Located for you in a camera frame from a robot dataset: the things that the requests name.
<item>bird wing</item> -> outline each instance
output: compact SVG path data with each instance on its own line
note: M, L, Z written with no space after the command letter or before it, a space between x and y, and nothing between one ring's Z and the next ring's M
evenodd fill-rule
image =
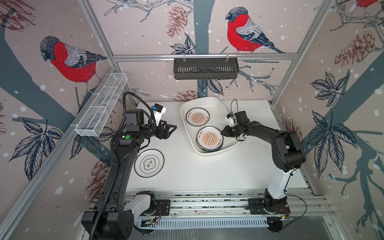
M248 21L244 26L236 28L236 32L241 38L252 41L258 38L260 34L263 33L263 30L257 26L251 18L248 18Z
M68 52L68 57L64 61L65 65L71 68L82 68L86 66L88 56L84 48L72 47L65 43L64 45Z

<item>wallpaper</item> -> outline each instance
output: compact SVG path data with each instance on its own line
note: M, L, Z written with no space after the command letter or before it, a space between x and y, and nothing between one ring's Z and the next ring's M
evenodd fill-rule
M185 54L296 52L320 3L321 0L91 1L115 55L171 54L175 48ZM186 37L193 48L178 48Z
M276 105L349 239L384 239L383 5L337 0Z
M289 60L240 61L236 79L176 80L173 61L122 62L133 91L145 101L189 101L204 96L220 100L271 100L284 76Z
M0 6L3 220L110 67L77 1Z

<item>bird beak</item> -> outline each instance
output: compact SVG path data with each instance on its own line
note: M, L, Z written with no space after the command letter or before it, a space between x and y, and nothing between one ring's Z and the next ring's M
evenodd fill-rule
M43 56L44 61L47 61L48 57L46 52L42 52L41 55Z

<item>white tray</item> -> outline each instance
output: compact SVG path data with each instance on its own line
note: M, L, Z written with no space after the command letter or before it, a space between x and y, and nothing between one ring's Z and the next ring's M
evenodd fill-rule
M194 127L186 122L187 112L192 108L203 108L208 111L209 120L204 126ZM220 131L223 130L224 127L228 125L228 122L225 120L225 117L227 116L228 113L229 112L224 107L224 105L220 102L220 100L215 97L204 97L204 98L193 99L183 103L180 106L180 114L181 114L181 118L183 119L184 127L187 131L188 138L192 143L191 145L195 150L195 152L197 152L197 154L201 156L216 155L216 154L225 152L240 143L234 137L224 137L222 148L216 152L205 152L202 149L200 149L196 143L197 133L199 132L200 129L204 127L212 126L219 129Z

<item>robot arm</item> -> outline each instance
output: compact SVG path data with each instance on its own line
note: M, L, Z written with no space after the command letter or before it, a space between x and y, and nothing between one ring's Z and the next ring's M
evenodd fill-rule
M272 159L276 165L272 182L265 190L264 207L268 212L277 211L286 205L285 189L290 177L305 162L301 142L295 132L285 132L266 127L259 122L250 122L245 111L234 114L237 125L226 126L221 132L226 137L245 134L258 137L272 146Z

